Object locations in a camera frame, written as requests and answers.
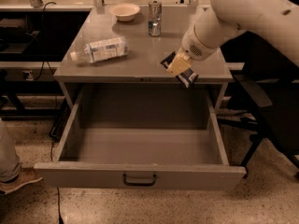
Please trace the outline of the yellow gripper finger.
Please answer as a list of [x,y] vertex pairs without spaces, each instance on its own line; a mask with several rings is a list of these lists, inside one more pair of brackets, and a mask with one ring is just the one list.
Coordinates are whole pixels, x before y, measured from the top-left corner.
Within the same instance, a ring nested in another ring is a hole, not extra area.
[[186,60],[184,57],[176,56],[174,60],[170,63],[166,71],[176,77],[181,73],[185,72],[191,67],[191,62]]

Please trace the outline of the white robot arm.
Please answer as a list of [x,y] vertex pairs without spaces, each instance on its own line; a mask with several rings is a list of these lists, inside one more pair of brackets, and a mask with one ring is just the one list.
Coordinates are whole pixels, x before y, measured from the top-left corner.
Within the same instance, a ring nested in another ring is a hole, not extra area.
[[290,0],[210,0],[189,27],[167,72],[177,76],[226,41],[252,32],[299,65],[299,6]]

